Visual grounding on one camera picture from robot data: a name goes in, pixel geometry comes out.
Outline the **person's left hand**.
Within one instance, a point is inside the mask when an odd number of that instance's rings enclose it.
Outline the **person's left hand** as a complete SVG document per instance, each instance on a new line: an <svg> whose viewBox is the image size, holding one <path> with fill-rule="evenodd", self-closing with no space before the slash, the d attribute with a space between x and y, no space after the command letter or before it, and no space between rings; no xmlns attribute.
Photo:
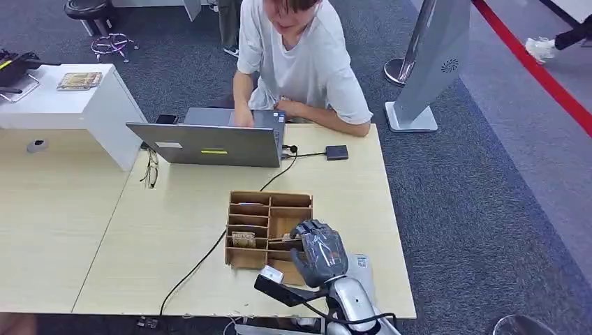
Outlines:
<svg viewBox="0 0 592 335"><path fill-rule="evenodd" d="M274 105L274 108L284 112L289 119L301 117L302 104L300 102L281 99Z"/></svg>

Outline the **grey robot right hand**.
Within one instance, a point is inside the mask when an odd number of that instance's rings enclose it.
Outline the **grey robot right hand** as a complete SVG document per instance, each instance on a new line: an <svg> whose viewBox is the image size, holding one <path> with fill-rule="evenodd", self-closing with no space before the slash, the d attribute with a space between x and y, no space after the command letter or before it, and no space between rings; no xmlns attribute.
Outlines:
<svg viewBox="0 0 592 335"><path fill-rule="evenodd" d="M305 258L299 256L296 248L290 250L290 258L309 287L318 288L346 275L348 256L336 230L316 219L309 219L290 231L290 238L296 237L302 242Z"/></svg>

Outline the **person's right hand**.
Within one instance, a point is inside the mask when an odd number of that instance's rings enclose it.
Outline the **person's right hand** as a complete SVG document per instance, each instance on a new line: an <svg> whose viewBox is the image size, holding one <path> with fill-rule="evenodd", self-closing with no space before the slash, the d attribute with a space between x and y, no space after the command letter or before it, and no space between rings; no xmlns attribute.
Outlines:
<svg viewBox="0 0 592 335"><path fill-rule="evenodd" d="M233 124L237 127L254 127L253 114L248 105L235 105Z"/></svg>

